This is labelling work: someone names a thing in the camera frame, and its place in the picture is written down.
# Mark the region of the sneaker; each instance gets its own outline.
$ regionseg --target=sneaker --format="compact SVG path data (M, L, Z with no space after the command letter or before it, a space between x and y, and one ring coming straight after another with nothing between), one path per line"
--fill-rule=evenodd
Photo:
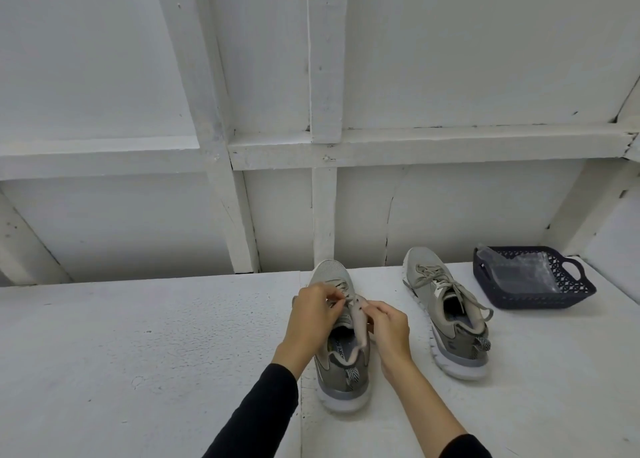
M438 367L466 381L485 377L491 349L486 322L493 310L455 281L435 252L426 247L413 247L406 253L403 282L431 318L429 346ZM489 311L487 318L481 310Z
M363 407L371 396L369 387L369 333L363 299L356 294L351 277L338 261L316 266L309 284L332 284L346 297L344 310L333 325L326 346L314 358L322 404L336 413L351 413Z

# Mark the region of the basket handle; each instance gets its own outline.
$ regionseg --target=basket handle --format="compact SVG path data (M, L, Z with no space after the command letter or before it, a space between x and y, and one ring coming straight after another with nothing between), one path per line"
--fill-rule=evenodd
M578 283L581 283L583 279L587 279L587 275L584 273L584 267L582 267L582 265L578 261L569 258L562 258L562 262L560 264L563 265L564 263L572 263L575 267L578 268L578 272L580 273L580 279L576 279Z

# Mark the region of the black sleeve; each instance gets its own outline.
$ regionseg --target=black sleeve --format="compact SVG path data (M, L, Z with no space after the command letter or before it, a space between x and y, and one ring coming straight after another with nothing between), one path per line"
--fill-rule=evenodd
M293 374L282 365L267 365L203 458L274 456L297 406Z
M440 458L491 458L491 453L475 436L462 434L444 447Z

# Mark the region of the person's left hand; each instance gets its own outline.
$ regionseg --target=person's left hand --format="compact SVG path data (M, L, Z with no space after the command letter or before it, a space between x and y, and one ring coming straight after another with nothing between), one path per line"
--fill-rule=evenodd
M326 300L335 301L335 305L329 308ZM285 366L299 379L316 351L326 344L344 302L342 292L330 284L316 283L302 288L293 301L284 340L271 362Z

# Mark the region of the dark blue basket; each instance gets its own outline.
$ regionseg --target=dark blue basket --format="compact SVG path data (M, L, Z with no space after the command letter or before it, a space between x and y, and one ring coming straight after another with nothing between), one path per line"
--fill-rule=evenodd
M596 292L596 287L584 273L582 265L569 258L565 258L555 249L543 245L534 246L502 246L491 247L498 254L507 259L513 259L520 254L532 252L545 252L547 254L551 270L556 277L556 284L561 293L507 293L493 280L490 270L485 267L485 262L477 256L474 249L474 276L482 287L484 294L496 308L503 309L561 309L579 303ZM576 280L564 268L563 263L573 264L580 272L580 279Z

